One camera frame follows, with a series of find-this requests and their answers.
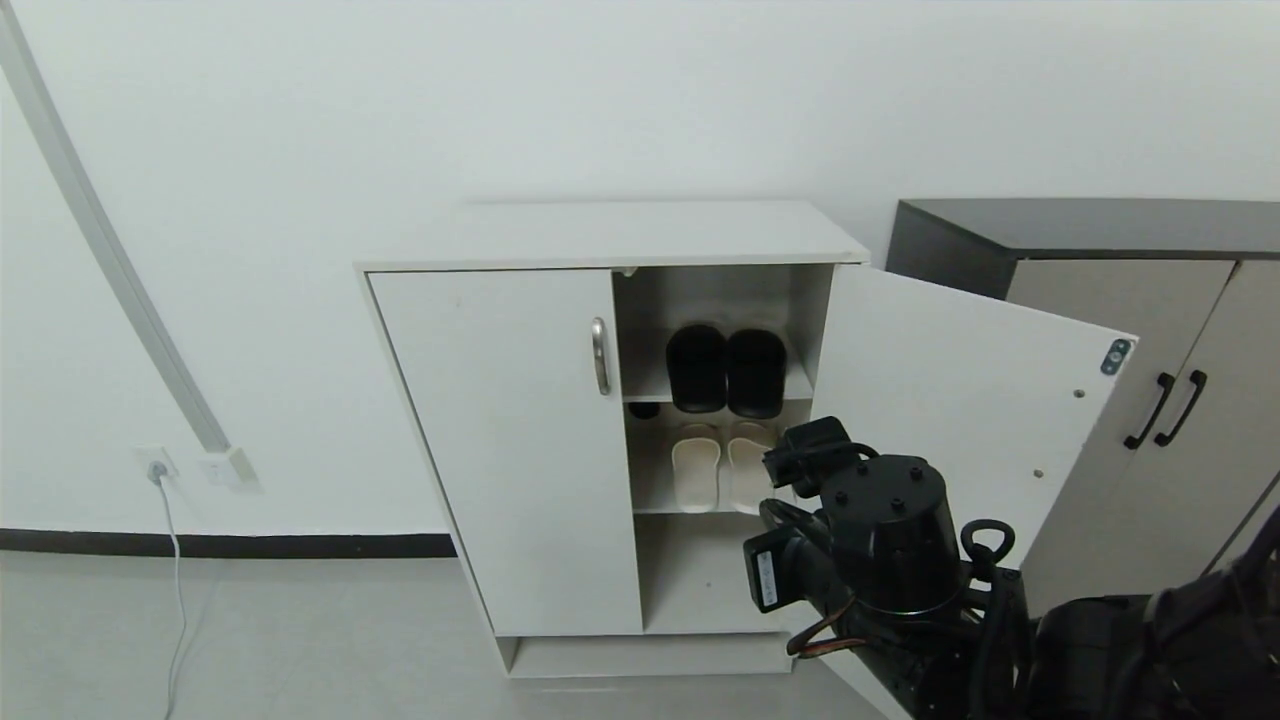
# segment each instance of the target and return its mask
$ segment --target black baseboard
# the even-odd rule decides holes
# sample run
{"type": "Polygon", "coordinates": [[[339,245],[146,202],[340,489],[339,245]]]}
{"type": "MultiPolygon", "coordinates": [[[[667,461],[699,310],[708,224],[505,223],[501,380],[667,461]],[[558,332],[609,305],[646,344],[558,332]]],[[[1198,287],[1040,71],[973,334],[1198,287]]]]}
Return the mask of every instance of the black baseboard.
{"type": "MultiPolygon", "coordinates": [[[[372,559],[457,557],[448,534],[413,536],[178,536],[183,557],[372,559]]],[[[0,529],[0,550],[73,555],[172,557],[169,536],[0,529]]]]}

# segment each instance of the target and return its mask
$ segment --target white power cord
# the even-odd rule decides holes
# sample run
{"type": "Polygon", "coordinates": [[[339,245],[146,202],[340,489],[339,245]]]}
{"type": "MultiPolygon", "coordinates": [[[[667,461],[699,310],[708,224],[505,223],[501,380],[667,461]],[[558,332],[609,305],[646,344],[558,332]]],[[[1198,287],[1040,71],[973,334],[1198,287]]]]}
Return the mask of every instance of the white power cord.
{"type": "Polygon", "coordinates": [[[182,578],[178,574],[178,566],[182,562],[182,548],[178,547],[178,533],[173,529],[173,511],[169,510],[169,493],[165,492],[164,482],[161,482],[168,474],[169,469],[164,466],[164,462],[152,462],[147,468],[147,479],[160,491],[160,500],[164,502],[164,519],[169,524],[169,539],[173,541],[173,589],[178,597],[178,614],[182,616],[182,632],[178,633],[178,644],[174,646],[173,659],[169,661],[169,702],[165,706],[164,720],[173,717],[173,701],[178,691],[178,655],[182,651],[182,641],[187,637],[187,607],[182,602],[182,578]]]}

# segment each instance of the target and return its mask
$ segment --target electrical outlet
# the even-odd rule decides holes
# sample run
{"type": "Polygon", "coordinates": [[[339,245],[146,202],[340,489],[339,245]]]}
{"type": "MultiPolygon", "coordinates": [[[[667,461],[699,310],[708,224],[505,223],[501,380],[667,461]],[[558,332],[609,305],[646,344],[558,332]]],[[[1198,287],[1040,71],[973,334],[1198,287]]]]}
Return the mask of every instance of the electrical outlet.
{"type": "Polygon", "coordinates": [[[165,475],[168,480],[178,479],[178,466],[173,464],[169,459],[169,454],[165,451],[163,445],[138,445],[133,447],[133,457],[138,461],[138,468],[142,468],[142,477],[150,479],[151,464],[160,462],[164,465],[165,475]]]}
{"type": "Polygon", "coordinates": [[[210,452],[200,460],[205,478],[215,486],[237,487],[257,479],[244,451],[233,447],[227,452],[210,452]]]}

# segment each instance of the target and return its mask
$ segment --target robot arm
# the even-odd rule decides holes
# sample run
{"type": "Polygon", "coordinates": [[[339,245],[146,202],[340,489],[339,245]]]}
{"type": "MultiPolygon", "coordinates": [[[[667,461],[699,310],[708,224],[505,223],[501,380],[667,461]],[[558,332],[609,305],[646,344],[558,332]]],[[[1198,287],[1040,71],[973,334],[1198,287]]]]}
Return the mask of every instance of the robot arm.
{"type": "Polygon", "coordinates": [[[1280,716],[1280,512],[1230,570],[1033,621],[1021,574],[998,566],[1012,528],[975,520],[957,542],[946,483],[924,459],[879,455],[823,418],[788,429],[764,464],[774,487],[822,509],[760,503],[767,532],[744,543],[753,600],[762,612],[809,602],[822,620],[787,651],[856,652],[913,717],[1280,716]],[[982,530],[1000,546],[978,543],[982,530]],[[833,639],[813,642],[827,629],[833,639]]]}

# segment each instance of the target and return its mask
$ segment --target gray floor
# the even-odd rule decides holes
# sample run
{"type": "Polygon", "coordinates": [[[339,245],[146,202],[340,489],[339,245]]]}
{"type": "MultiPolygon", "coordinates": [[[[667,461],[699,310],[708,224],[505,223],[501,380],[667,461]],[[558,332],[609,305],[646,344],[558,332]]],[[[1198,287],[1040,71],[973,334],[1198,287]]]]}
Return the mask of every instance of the gray floor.
{"type": "MultiPolygon", "coordinates": [[[[172,560],[0,553],[0,716],[160,719],[172,560]]],[[[187,560],[175,719],[879,719],[817,661],[792,675],[521,680],[453,560],[187,560]]]]}

